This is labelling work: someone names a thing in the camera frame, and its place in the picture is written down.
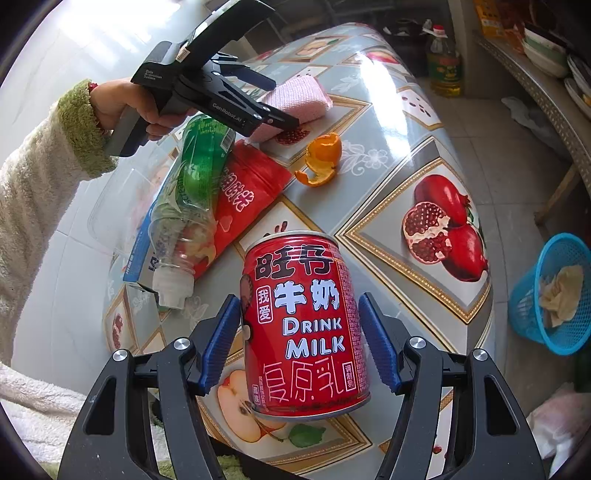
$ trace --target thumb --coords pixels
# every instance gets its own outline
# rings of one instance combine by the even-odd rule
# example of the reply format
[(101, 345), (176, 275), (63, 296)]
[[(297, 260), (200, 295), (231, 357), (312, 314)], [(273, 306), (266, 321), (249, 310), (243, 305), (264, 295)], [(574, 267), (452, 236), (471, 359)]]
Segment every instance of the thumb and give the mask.
[(152, 94), (141, 85), (136, 85), (131, 82), (126, 84), (122, 100), (124, 103), (137, 110), (140, 116), (148, 123), (158, 123), (160, 116), (158, 115), (156, 101)]

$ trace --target red snack bag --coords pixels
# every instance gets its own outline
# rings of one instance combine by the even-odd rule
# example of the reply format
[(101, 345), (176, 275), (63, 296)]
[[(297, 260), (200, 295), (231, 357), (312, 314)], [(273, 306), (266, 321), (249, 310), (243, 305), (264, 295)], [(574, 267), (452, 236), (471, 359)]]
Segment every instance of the red snack bag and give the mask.
[(278, 197), (290, 178), (289, 170), (244, 140), (234, 145), (220, 179), (213, 245), (194, 266), (195, 278)]

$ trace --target pink sponge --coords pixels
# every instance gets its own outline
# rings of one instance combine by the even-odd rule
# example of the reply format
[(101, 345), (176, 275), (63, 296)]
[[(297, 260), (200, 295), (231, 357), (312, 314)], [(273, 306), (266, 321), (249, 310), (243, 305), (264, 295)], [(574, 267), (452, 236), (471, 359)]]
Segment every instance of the pink sponge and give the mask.
[[(326, 95), (318, 80), (310, 75), (286, 81), (263, 96), (261, 102), (289, 113), (296, 117), (300, 124), (325, 116), (326, 112), (332, 108), (332, 100)], [(273, 138), (281, 131), (279, 128), (262, 124), (252, 133), (249, 141), (261, 143)]]

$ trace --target hand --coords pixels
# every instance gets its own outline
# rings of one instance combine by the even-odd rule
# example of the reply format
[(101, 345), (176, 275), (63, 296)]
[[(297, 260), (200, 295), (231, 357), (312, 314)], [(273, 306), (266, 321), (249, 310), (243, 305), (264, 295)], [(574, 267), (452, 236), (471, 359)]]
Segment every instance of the hand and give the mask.
[(187, 116), (197, 113), (196, 109), (190, 108), (186, 113), (159, 115), (152, 94), (141, 85), (131, 83), (129, 79), (112, 80), (94, 88), (90, 93), (90, 104), (104, 130), (115, 128), (126, 106), (136, 109), (149, 123), (146, 131), (150, 140), (160, 140), (174, 127), (182, 124)]

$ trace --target beige fleece sleeve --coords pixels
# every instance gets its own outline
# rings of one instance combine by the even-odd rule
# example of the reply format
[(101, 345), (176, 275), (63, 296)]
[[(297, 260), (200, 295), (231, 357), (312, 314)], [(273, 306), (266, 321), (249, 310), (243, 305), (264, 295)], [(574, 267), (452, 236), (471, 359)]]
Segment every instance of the beige fleece sleeve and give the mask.
[(78, 184), (115, 168), (87, 86), (80, 82), (52, 106), (0, 170), (0, 362), (7, 365), (21, 310)]

